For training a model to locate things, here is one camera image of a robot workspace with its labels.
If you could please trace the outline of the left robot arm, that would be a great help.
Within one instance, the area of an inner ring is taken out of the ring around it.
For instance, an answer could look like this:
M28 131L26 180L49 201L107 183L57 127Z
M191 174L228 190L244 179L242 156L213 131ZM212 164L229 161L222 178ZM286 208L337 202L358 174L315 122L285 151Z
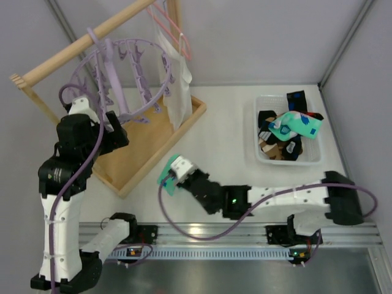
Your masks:
M97 284L115 247L133 241L137 234L133 214L114 213L92 241L79 245L80 208L93 165L100 155L127 146L129 140L113 111L97 119L69 113L56 131L55 152L38 171L45 241L42 266L31 287L81 293Z

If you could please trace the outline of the purple round clip hanger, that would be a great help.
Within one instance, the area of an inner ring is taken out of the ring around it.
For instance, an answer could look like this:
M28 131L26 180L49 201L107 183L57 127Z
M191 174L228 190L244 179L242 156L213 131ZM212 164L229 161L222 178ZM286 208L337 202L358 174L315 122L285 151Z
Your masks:
M120 123L148 124L145 113L162 111L158 100L174 81L168 50L138 38L100 41L91 28L87 32L95 47L60 90L62 106L68 110L77 98L85 98L91 92L103 112L112 106L118 108Z

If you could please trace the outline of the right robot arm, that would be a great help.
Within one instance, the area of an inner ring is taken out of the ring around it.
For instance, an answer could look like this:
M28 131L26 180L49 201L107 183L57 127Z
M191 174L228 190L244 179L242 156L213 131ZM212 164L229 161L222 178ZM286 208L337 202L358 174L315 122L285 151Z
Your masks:
M314 236L323 227L364 222L353 181L336 171L327 171L320 181L287 193L283 188L222 186L201 170L191 173L178 187L188 191L208 214L221 213L232 221L262 216L268 222L286 222L291 243Z

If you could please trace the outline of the black blue sport sock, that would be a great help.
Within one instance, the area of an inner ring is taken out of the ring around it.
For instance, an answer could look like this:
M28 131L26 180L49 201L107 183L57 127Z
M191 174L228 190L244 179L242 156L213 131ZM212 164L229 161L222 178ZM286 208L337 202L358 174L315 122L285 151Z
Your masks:
M281 148L283 160L296 161L303 152L302 141L300 138L293 138L284 142Z

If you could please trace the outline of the mint green sock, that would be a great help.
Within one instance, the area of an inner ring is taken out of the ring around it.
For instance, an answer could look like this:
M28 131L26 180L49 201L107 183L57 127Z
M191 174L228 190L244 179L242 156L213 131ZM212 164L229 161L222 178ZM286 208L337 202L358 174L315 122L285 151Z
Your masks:
M288 111L271 122L268 128L280 141L289 141L297 135L315 139L322 122L298 111Z
M169 158L167 163L165 164L165 167L163 168L162 172L160 173L158 179L157 179L157 184L160 185L161 182L165 179L166 176L169 175L169 171L171 170L171 164L179 157L179 154L175 154ZM166 180L166 182L163 185L163 188L166 190L167 194L170 196L173 196L176 190L176 186L173 182L172 179Z

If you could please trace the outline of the brown argyle sock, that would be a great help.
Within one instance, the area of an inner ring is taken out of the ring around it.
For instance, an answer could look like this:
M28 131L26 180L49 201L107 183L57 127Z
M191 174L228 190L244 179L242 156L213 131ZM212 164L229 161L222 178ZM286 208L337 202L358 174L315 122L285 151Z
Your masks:
M279 148L279 140L272 133L267 141L263 141L258 137L258 145L261 151L266 154L271 160L282 160L281 149Z

